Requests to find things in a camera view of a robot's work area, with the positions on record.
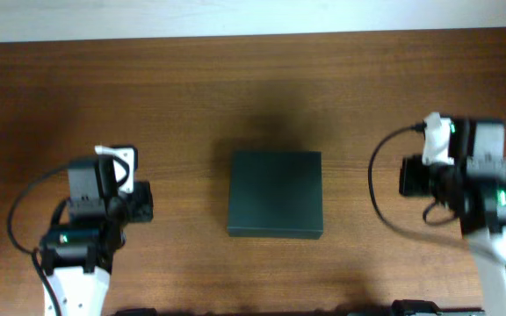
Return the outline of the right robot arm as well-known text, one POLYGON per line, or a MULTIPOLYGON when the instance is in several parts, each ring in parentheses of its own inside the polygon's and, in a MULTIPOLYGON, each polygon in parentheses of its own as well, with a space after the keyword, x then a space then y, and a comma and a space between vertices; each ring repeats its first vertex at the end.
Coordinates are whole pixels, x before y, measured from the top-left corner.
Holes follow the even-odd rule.
POLYGON ((418 126, 421 154, 404 159, 400 193, 432 197, 459 221, 488 315, 506 315, 505 124, 432 113, 418 126))

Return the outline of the dark green box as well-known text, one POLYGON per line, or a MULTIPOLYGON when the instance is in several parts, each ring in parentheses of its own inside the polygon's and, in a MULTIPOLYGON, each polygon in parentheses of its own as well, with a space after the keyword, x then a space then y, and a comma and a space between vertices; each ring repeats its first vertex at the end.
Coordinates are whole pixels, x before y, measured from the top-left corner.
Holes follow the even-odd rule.
POLYGON ((231 237, 320 239, 322 154, 234 152, 227 231, 231 237))

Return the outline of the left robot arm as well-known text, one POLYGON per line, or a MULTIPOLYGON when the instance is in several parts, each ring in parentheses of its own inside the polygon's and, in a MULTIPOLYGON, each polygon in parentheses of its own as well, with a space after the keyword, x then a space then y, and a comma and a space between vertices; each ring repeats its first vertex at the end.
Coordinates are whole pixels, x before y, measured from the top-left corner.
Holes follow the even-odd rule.
POLYGON ((148 182, 135 182, 134 162, 111 154, 70 162, 69 196, 40 240, 46 315, 99 315, 124 228, 153 218, 148 182))

